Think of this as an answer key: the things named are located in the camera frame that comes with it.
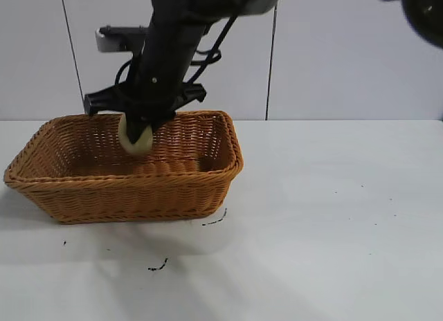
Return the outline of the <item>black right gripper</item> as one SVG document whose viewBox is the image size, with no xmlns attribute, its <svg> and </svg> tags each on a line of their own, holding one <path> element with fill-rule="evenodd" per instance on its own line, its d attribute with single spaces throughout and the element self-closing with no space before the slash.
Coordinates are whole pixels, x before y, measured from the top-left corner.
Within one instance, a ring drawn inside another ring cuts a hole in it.
<svg viewBox="0 0 443 321">
<path fill-rule="evenodd" d="M 160 21 L 152 17 L 149 26 L 103 26 L 96 30 L 102 53 L 128 51 L 132 58 L 125 81 L 84 97 L 89 116 L 101 111 L 126 115 L 126 134 L 136 143 L 149 127 L 157 131 L 174 119 L 174 103 L 183 91 L 183 79 L 206 25 L 194 20 Z"/>
</svg>

